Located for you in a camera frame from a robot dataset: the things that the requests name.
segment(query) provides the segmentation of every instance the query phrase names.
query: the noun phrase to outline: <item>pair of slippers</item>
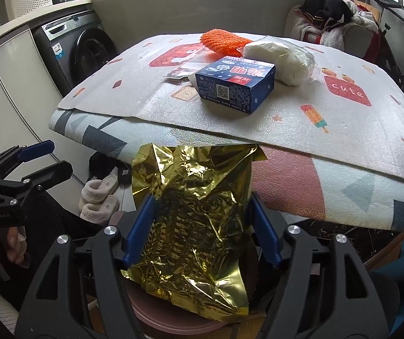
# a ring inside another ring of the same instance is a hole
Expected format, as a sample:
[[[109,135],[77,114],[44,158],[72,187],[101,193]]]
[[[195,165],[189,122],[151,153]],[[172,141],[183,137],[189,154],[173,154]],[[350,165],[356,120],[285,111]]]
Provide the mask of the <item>pair of slippers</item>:
[[[119,209],[119,200],[112,195],[118,187],[117,176],[110,174],[103,180],[90,180],[81,191],[79,210],[81,218],[105,225],[112,214]]]

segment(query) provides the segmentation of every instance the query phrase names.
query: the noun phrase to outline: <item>blue box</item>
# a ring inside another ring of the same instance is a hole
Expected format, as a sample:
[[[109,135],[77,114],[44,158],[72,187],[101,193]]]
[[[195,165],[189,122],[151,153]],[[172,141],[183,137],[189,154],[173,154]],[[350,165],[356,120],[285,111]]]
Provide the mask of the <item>blue box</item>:
[[[199,96],[246,113],[274,89],[276,67],[268,62],[225,56],[196,72]]]

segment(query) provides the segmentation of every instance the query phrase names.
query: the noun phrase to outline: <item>metal bolt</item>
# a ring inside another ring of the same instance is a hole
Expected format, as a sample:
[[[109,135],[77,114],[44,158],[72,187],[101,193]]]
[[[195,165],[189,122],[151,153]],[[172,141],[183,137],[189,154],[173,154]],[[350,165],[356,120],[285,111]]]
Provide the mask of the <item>metal bolt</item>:
[[[117,232],[117,228],[114,225],[109,225],[105,228],[105,234],[108,236],[115,234]]]
[[[58,244],[66,244],[68,242],[68,236],[66,234],[61,234],[57,241]]]
[[[337,242],[340,242],[341,244],[344,244],[346,243],[346,241],[348,241],[348,238],[344,234],[337,234],[335,236],[335,239],[337,240]]]
[[[291,234],[299,234],[299,233],[301,233],[301,228],[299,228],[297,225],[289,225],[287,230]]]

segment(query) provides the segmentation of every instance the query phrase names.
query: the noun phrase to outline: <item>orange foam net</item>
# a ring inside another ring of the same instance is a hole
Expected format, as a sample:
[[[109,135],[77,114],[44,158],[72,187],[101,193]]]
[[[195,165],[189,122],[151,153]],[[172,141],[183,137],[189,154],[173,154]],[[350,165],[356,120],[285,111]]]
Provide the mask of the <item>orange foam net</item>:
[[[241,57],[238,48],[243,48],[252,41],[222,29],[212,29],[200,37],[201,43],[223,56]]]

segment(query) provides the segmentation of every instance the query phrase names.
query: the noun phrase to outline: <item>white cabinet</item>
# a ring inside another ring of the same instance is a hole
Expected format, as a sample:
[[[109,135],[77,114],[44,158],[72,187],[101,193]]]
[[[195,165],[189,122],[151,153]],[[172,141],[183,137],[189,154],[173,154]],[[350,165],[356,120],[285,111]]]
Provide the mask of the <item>white cabinet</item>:
[[[51,139],[56,145],[56,158],[69,161],[78,176],[86,181],[93,150],[48,129],[60,94],[38,56],[29,31],[0,46],[0,79],[0,153],[15,145],[32,145]],[[7,179],[20,180],[54,163],[56,159],[51,155],[40,157],[20,165]],[[65,209],[79,214],[77,206],[82,187],[83,184],[72,177],[48,192]]]

